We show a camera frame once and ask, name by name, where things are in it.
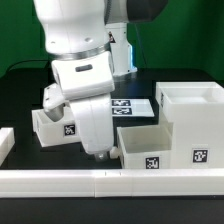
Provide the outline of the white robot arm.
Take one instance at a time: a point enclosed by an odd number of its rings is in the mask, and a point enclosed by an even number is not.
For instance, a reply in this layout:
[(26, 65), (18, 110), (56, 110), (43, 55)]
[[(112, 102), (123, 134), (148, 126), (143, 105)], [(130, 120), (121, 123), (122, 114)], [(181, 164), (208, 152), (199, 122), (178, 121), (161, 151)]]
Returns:
[(51, 56), (56, 88), (44, 90), (44, 112), (53, 120), (71, 108), (85, 152), (97, 160), (114, 145), (111, 92), (114, 61), (110, 23), (151, 22), (168, 0), (33, 0)]

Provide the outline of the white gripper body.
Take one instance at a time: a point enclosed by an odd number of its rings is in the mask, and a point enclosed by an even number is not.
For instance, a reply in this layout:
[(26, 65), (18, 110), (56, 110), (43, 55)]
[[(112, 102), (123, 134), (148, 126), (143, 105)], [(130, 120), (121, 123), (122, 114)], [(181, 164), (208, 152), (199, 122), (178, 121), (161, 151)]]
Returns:
[(110, 151), (114, 144), (111, 95), (73, 100), (70, 108), (85, 152)]

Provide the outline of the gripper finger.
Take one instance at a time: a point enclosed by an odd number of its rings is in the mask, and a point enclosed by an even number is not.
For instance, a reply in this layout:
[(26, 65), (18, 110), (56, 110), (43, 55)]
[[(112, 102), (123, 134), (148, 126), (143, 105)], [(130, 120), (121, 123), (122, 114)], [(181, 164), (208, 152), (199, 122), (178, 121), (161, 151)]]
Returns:
[(97, 153), (94, 155), (94, 157), (98, 162), (103, 162), (108, 159), (108, 153), (107, 152)]

